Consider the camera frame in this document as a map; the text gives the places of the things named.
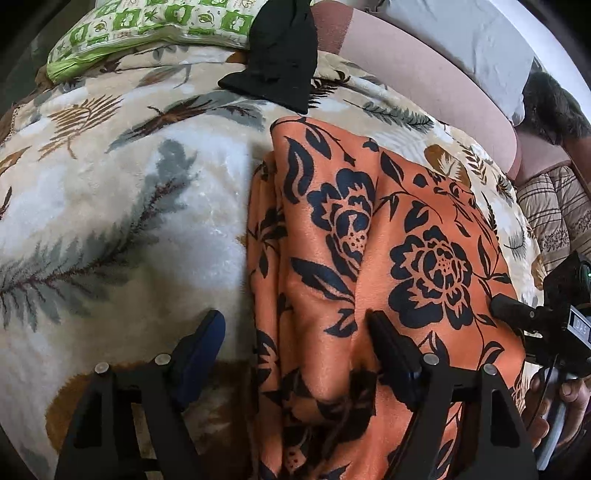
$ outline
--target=pink sofa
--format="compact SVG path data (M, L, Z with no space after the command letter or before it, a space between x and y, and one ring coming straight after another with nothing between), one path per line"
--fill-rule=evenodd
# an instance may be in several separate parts
M325 0L312 13L319 50L356 63L439 121L464 130L515 178L521 156L511 123L455 65L399 28L347 5Z

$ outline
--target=cable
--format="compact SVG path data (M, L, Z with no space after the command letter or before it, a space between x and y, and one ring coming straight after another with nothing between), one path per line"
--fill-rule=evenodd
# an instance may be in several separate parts
M538 405L536 406L536 408L534 410L534 414L531 416L530 422L527 424L526 430L528 430L528 431L531 427L531 424L534 422L535 418L537 417L538 410L540 409L540 406L542 405L542 401L544 400L544 397L546 396L546 392L548 391L548 384L550 383L550 378L552 377L552 372L554 371L554 368L556 367L557 361L558 361L558 354L554 356L554 360L552 361L552 366L550 367L550 370L548 370L548 375L546 376L546 378L544 380L544 389L542 390L542 394L540 395L540 399L538 400Z

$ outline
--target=black bracket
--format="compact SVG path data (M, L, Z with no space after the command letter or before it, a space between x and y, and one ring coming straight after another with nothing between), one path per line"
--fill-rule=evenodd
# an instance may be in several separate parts
M537 480L525 426L494 365L478 371L450 367L423 355L384 312L368 317L374 350L397 399L414 412L388 480L429 480L450 406L462 402L462 421L448 478Z
M165 480L203 479L181 412L199 397L224 335L224 317L212 310L170 355L122 372L97 365L70 422L55 480L147 480L149 471ZM132 403L144 408L156 459L140 455Z

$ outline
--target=bed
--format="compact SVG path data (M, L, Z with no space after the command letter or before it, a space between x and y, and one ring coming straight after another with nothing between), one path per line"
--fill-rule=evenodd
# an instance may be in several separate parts
M322 42L322 22L317 26ZM501 168L448 118L430 115L359 60L336 53L319 52L308 116L371 137L471 190L498 237L517 298L542 304L540 247L506 176L517 153L513 129L501 120L496 143L480 140L491 142ZM245 62L232 48L134 47L41 87L7 117L0 423L40 480L53 477L94 366L127 368L169 352L211 308L226 317L226 340L185 421L212 478L251 471L243 401L254 342L247 204L252 175L273 149L271 125L293 113L218 88ZM485 111L499 118L483 99ZM509 138L509 148L498 138Z

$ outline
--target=orange floral fabric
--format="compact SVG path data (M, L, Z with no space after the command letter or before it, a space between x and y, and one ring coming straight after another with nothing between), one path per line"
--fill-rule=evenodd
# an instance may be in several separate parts
M271 135L248 219L258 476L379 480L411 413L378 374L368 310L454 367L519 378L521 341L489 310L497 293L515 298L496 225L467 187L371 138L305 117ZM445 477L460 413L433 478Z

